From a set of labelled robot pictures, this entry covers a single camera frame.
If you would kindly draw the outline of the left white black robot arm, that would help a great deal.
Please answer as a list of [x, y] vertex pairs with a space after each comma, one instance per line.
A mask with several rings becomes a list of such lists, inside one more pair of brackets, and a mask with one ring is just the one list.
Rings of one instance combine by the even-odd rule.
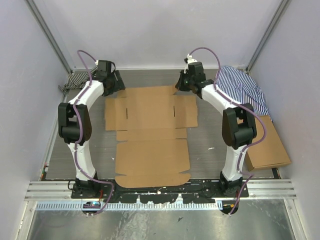
[[102, 181], [93, 166], [89, 141], [92, 136], [92, 123], [89, 110], [100, 96], [109, 96], [125, 90], [120, 72], [96, 72], [83, 89], [69, 102], [58, 105], [58, 134], [71, 151], [76, 168], [72, 196], [75, 198], [96, 198], [101, 193]]

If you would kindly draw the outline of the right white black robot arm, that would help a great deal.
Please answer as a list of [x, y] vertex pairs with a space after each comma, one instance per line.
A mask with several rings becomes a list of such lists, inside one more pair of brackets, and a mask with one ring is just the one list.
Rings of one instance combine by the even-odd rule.
[[175, 88], [182, 92], [193, 92], [221, 113], [221, 134], [227, 145], [227, 152], [218, 184], [223, 196], [232, 197], [243, 185], [242, 167], [247, 153], [246, 147], [257, 136], [255, 116], [251, 114], [252, 106], [227, 100], [227, 96], [213, 80], [206, 79], [203, 72], [196, 76], [187, 70], [181, 70]]

